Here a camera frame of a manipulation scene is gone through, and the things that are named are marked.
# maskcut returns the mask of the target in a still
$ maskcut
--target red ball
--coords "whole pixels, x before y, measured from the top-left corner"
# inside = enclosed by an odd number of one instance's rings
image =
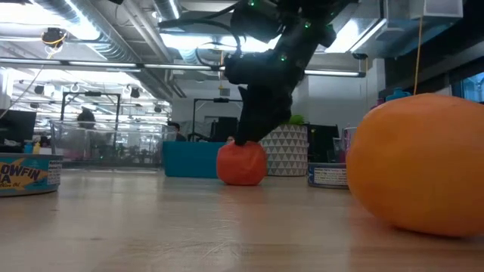
[[[234,142],[219,149],[217,175],[228,185],[255,186],[267,174],[267,156],[259,143]]]

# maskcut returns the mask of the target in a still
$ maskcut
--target geometric patterned planter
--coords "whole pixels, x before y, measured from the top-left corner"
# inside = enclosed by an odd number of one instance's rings
[[[261,140],[271,176],[300,177],[308,171],[308,131],[304,125],[280,125]]]

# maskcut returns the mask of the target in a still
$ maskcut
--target computer monitor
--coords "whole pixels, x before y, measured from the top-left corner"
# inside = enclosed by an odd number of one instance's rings
[[[23,144],[33,138],[33,128],[36,125],[36,112],[9,110],[0,119],[0,144],[4,139]]]

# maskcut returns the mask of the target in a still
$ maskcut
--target orange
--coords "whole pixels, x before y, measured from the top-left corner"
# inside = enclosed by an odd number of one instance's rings
[[[260,144],[234,142],[219,149],[217,175],[229,185],[257,185],[267,174],[266,154]]]
[[[377,218],[443,236],[484,233],[484,106],[420,94],[364,117],[347,156],[353,196]]]

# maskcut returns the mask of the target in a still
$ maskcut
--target wooden table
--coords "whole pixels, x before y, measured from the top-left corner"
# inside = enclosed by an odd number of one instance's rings
[[[57,193],[0,199],[0,271],[484,271],[484,239],[392,229],[304,178],[65,171]]]

